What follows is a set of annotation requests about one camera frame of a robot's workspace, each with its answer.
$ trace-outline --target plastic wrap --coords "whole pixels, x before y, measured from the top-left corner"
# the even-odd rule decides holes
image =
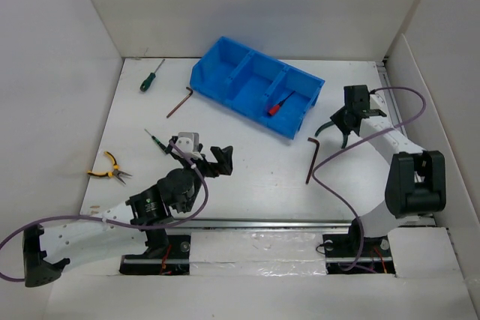
[[[203,276],[326,275],[325,257],[315,248],[318,232],[196,232],[190,274]]]

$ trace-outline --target allen wrench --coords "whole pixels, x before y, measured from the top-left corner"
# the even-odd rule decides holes
[[[167,117],[166,117],[167,119],[168,119],[170,116],[172,116],[173,113],[176,112],[176,111],[179,109],[179,107],[182,106],[183,103],[184,103],[185,101],[187,101],[188,98],[191,97],[192,94],[194,93],[194,90],[193,90],[192,88],[188,88],[188,87],[187,87],[187,90],[188,90],[190,93],[184,98],[184,100],[182,100],[180,103],[178,103],[178,105],[177,105],[175,108],[173,108],[173,110],[172,110],[171,112],[168,113],[168,115],[167,115]]]
[[[308,138],[308,141],[315,143],[315,152],[313,153],[312,163],[310,164],[310,169],[308,170],[307,180],[305,181],[306,184],[308,184],[308,182],[310,181],[310,177],[312,176],[312,171],[314,170],[315,166],[315,160],[317,160],[318,149],[320,147],[320,143],[318,142],[318,140],[314,138]]]

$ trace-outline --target white table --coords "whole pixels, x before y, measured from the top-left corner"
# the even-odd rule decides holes
[[[110,169],[103,155],[112,152],[121,169],[133,175],[123,186],[114,179],[91,178],[82,214],[103,211],[150,187],[179,164],[165,156],[143,130],[167,142],[179,131],[200,134],[204,153],[210,146],[233,145],[233,174],[208,179],[210,199],[202,219],[351,220],[350,211],[314,181],[305,185],[315,146],[307,142],[315,130],[344,104],[344,86],[381,86],[377,67],[367,61],[286,61],[323,78],[319,100],[307,114],[294,140],[284,138],[234,111],[193,94],[170,119],[168,112],[188,93],[191,68],[197,59],[167,59],[151,88],[141,93],[141,82],[161,59],[127,59],[121,72],[98,149],[94,170]],[[320,134],[317,162],[340,149],[336,128]],[[349,143],[358,138],[353,134]],[[366,144],[331,162],[318,175],[351,201],[360,214],[382,199],[389,167]],[[203,200],[201,190],[194,211]]]

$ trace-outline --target yellow pliers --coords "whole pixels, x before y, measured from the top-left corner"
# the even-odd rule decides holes
[[[108,151],[104,151],[103,153],[106,156],[108,156],[110,158],[110,160],[112,161],[113,171],[112,172],[92,172],[92,171],[90,171],[90,172],[87,172],[87,174],[89,174],[91,176],[96,176],[97,178],[106,178],[106,177],[112,178],[112,177],[115,176],[123,184],[125,184],[123,179],[120,178],[120,175],[125,175],[125,176],[132,176],[132,175],[128,174],[127,172],[123,172],[122,170],[120,170],[120,166],[117,164],[117,159],[115,159],[115,157],[111,153],[109,153]]]

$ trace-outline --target blue tray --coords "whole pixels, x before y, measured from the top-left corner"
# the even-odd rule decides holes
[[[193,90],[291,139],[324,83],[227,37],[221,37],[195,64],[190,78]],[[270,116],[270,108],[293,91]]]

